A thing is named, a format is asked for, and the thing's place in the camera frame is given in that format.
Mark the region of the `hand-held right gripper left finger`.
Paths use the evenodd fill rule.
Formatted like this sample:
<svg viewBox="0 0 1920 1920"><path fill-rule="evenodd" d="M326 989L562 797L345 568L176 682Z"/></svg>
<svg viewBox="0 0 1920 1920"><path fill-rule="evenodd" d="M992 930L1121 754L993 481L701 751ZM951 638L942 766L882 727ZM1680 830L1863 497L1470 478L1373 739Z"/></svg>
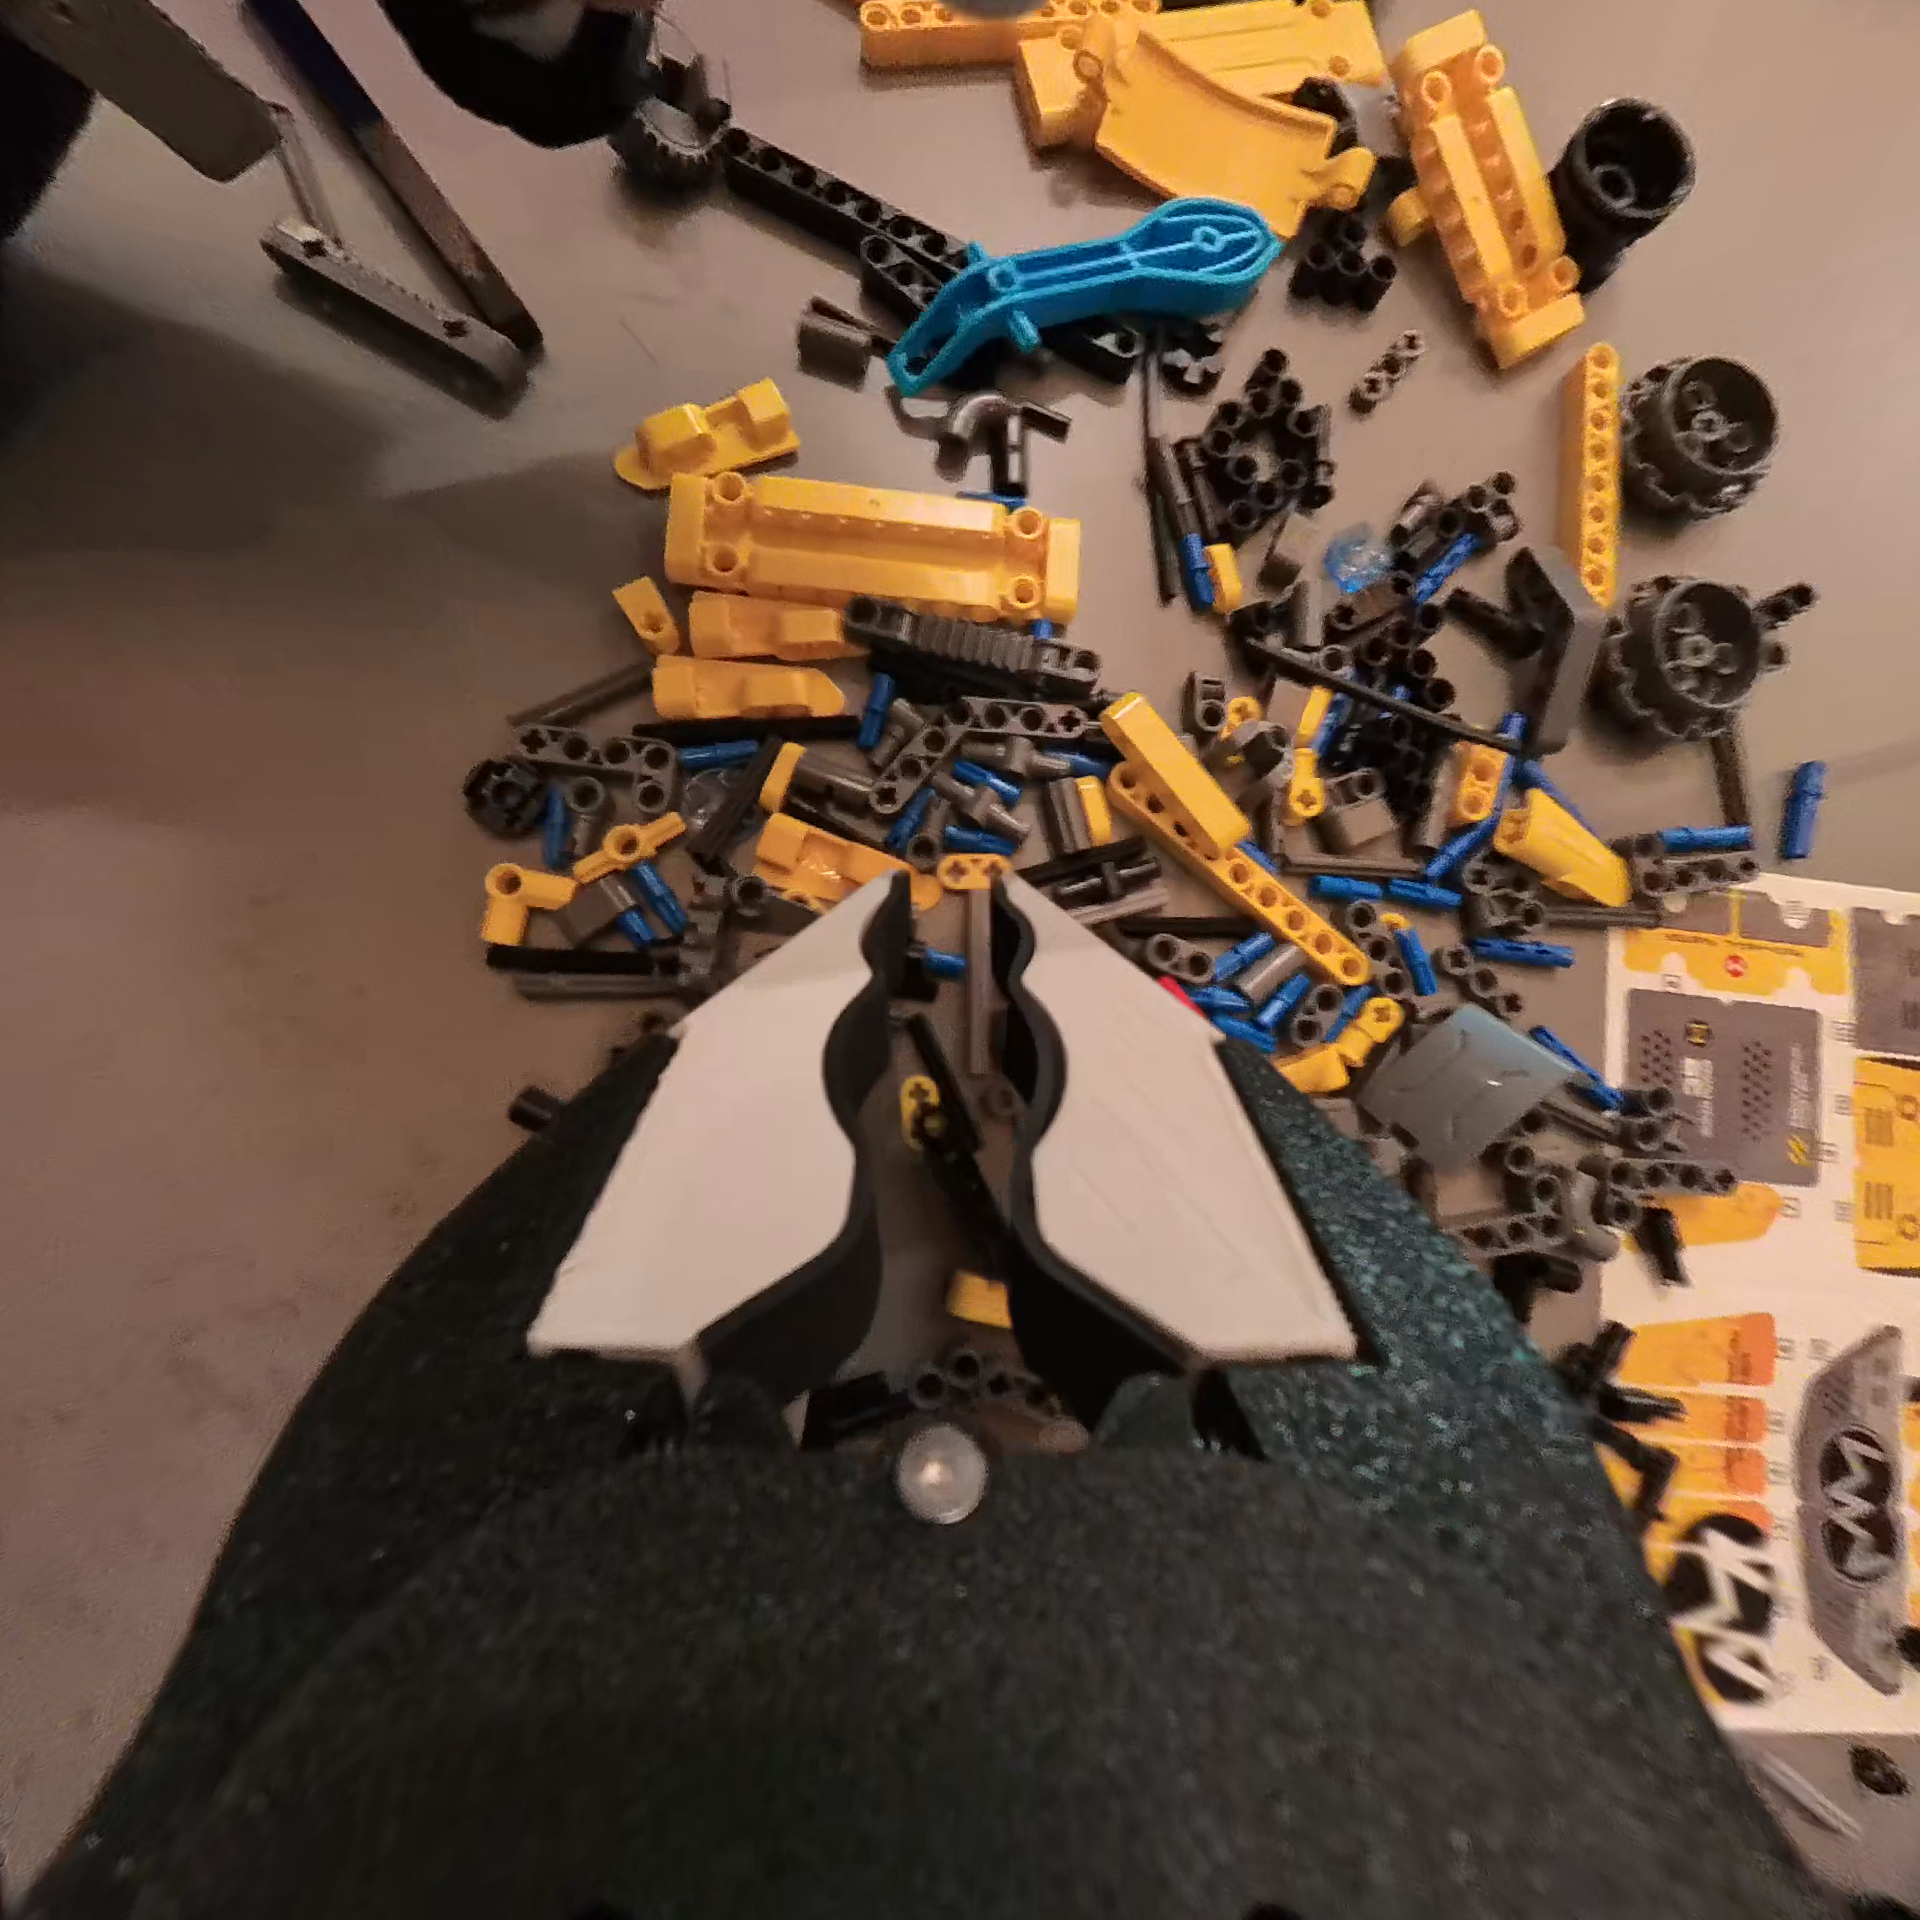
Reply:
<svg viewBox="0 0 1920 1920"><path fill-rule="evenodd" d="M786 1407L865 1338L882 1247L862 1111L890 1070L910 879L862 883L689 1013L525 1329Z"/></svg>

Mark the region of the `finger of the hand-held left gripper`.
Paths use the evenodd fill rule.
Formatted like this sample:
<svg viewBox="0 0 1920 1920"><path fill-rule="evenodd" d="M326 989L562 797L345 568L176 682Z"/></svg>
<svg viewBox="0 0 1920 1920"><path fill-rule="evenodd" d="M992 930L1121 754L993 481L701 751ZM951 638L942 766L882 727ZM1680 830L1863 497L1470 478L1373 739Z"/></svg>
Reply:
<svg viewBox="0 0 1920 1920"><path fill-rule="evenodd" d="M281 145L275 109L153 2L5 2L2 23L207 181Z"/></svg>

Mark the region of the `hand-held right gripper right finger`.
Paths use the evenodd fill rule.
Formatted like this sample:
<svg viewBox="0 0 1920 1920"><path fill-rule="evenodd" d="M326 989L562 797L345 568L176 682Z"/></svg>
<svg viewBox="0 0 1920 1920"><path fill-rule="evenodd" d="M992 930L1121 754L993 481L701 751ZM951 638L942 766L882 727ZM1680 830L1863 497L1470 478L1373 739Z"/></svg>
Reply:
<svg viewBox="0 0 1920 1920"><path fill-rule="evenodd" d="M1225 1039L1030 881L992 883L1014 1338L1082 1426L1138 1377L1353 1360Z"/></svg>

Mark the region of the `pile of toy building parts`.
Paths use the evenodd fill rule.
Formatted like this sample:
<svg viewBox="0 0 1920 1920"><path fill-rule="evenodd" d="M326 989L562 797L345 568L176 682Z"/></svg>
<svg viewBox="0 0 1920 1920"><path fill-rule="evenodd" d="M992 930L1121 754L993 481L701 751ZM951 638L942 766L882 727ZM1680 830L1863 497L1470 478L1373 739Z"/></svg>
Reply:
<svg viewBox="0 0 1920 1920"><path fill-rule="evenodd" d="M1297 869L1301 896L1279 866L1282 845L1261 825L1307 832L1360 825L1382 805L1398 834L1445 801L1437 859L1462 855L1473 871L1494 856L1525 886L1470 890L1467 907L1542 896L1592 923L1669 927L1663 909L1753 879L1747 823L1725 832L1658 832L1610 842L1586 832L1538 760L1560 751L1590 703L1601 622L1618 590L1621 473L1618 361L1590 347L1567 371L1566 526L1551 551L1525 545L1505 567L1507 607L1480 607L1480 633L1507 625L1503 646L1526 673L1522 706L1499 728L1462 727L1432 673L1421 672L1427 583L1453 557L1518 533L1505 485L1448 497L1417 493L1387 542L1387 576L1327 614L1321 643L1301 635L1282 605L1239 599L1231 551L1207 545L1189 517L1181 469L1162 442L1146 449L1166 474L1167 507L1198 562L1194 584L1230 611L1230 638L1275 681L1307 695L1295 722L1257 713L1170 727L1142 695L1103 696L1098 658L1041 635L1033 622L977 622L896 601L854 595L843 607L786 601L896 682L905 703L887 711L894 749L872 776L835 762L809 770L795 736L759 745L762 778L739 797L762 819L750 879L721 875L720 905L744 886L795 905L801 934L862 883L910 879L913 912L943 896L968 899L974 946L967 987L975 995L971 1039L1001 1039L1002 999L992 971L992 883L1016 875L1134 963L1225 1039L1226 1071L1257 1122L1254 1091L1291 1085L1303 1097L1353 1094L1376 1058L1421 1032L1432 993L1411 976L1415 947L1387 950L1358 909L1325 918L1317 903L1366 905L1366 863ZM1512 999L1487 974L1480 943L1445 953L1442 978L1505 1026ZM1670 1278L1677 1234L1658 1200L1704 1193L1721 1170L1672 1134L1681 1119L1666 1088L1614 1088L1545 1031L1522 1034L1571 1065L1571 1078L1496 1138L1489 1159L1505 1179L1505 1206L1439 1226L1439 1265L1453 1253L1541 1289L1571 1265L1601 1262L1624 1234Z"/></svg>

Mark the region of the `dark long bar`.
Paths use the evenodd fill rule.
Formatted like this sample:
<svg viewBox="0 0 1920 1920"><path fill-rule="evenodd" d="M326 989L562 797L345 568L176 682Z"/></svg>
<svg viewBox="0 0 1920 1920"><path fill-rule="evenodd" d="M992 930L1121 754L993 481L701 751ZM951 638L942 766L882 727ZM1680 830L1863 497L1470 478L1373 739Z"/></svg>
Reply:
<svg viewBox="0 0 1920 1920"><path fill-rule="evenodd" d="M421 157L394 130L368 87L352 73L307 5L247 2L242 15L271 47L290 77L303 87L307 101L323 109L323 115L362 162L387 203L411 226L451 294L450 305L505 333L521 347L525 366L537 359L543 350L543 335L533 311L518 299L490 253L425 170ZM298 205L296 219L345 245L329 226L317 186L306 177L307 169L295 130L286 127L281 133L279 152Z"/></svg>

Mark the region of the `grey curved panel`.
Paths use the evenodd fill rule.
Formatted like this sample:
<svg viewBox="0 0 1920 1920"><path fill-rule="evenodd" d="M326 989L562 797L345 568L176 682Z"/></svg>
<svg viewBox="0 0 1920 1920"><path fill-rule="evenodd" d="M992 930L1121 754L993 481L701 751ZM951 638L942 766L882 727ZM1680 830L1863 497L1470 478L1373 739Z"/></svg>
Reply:
<svg viewBox="0 0 1920 1920"><path fill-rule="evenodd" d="M1571 1078L1570 1063L1479 1006L1427 1022L1353 1091L1358 1111L1403 1136L1437 1174L1467 1170Z"/></svg>

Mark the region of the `grey holed beam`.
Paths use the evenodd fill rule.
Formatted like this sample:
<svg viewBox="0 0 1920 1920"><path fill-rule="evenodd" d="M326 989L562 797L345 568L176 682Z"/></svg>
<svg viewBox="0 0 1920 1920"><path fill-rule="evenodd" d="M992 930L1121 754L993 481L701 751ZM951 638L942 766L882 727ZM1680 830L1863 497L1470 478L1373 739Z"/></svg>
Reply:
<svg viewBox="0 0 1920 1920"><path fill-rule="evenodd" d="M258 239L263 253L298 294L345 327L394 345L486 400L510 402L525 386L525 357L496 327L416 294L371 270L321 227L281 219Z"/></svg>

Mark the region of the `sticker sheet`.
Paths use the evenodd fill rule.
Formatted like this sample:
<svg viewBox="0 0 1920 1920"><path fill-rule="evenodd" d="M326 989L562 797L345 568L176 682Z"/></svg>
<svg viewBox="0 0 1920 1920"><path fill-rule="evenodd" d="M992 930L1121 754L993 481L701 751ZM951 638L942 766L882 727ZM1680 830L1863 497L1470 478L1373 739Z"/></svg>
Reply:
<svg viewBox="0 0 1920 1920"><path fill-rule="evenodd" d="M1599 1273L1618 1382L1677 1403L1645 1568L1742 1731L1914 1736L1917 903L1757 875L1614 937L1603 1063L1666 1088L1711 1191L1670 1280Z"/></svg>

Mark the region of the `yellow long panel brick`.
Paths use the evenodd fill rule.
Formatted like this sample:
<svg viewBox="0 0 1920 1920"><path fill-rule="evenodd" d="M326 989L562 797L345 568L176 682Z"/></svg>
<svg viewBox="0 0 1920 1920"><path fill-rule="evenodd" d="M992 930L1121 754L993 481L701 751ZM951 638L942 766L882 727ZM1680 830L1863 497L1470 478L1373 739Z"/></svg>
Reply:
<svg viewBox="0 0 1920 1920"><path fill-rule="evenodd" d="M843 607L854 595L977 622L1070 624L1075 518L999 499L750 478L677 474L663 568L673 584Z"/></svg>

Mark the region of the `black toy wheel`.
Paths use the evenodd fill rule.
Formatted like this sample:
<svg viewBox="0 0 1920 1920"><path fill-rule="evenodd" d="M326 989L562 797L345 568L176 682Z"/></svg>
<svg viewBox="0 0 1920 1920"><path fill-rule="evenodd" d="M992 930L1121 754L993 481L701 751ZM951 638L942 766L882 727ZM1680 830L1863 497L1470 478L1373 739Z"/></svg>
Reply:
<svg viewBox="0 0 1920 1920"><path fill-rule="evenodd" d="M1697 576L1633 583L1601 622L1590 703L1624 736L1725 736L1757 685L1784 669L1784 625L1815 605L1810 583L1767 593Z"/></svg>
<svg viewBox="0 0 1920 1920"><path fill-rule="evenodd" d="M1746 363L1713 353L1658 363L1621 394L1623 493L1656 518L1722 517L1757 490L1777 438L1775 400Z"/></svg>
<svg viewBox="0 0 1920 1920"><path fill-rule="evenodd" d="M1598 293L1626 249L1685 203L1693 181L1688 133L1666 107L1635 97L1592 107L1546 174L1576 290Z"/></svg>

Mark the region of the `light blue curved part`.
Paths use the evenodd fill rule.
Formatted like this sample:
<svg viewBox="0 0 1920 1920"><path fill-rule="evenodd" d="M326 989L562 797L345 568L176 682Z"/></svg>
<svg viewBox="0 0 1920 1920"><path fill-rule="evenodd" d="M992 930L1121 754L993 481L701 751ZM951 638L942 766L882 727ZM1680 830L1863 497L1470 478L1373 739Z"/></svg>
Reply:
<svg viewBox="0 0 1920 1920"><path fill-rule="evenodd" d="M977 351L1033 351L1055 327L1101 318L1214 320L1241 309L1279 259L1266 217L1230 199L1167 199L1103 237L992 255L968 251L887 351L905 398L943 384Z"/></svg>

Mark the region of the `yellow studded block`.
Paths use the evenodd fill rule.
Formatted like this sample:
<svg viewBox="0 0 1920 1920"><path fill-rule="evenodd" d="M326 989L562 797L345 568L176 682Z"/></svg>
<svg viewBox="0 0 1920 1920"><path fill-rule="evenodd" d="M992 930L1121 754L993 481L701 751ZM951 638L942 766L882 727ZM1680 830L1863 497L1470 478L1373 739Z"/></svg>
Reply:
<svg viewBox="0 0 1920 1920"><path fill-rule="evenodd" d="M1395 246L1431 232L1499 370L1584 322L1579 270L1503 49L1470 9L1415 32L1387 66L1411 185L1384 215Z"/></svg>

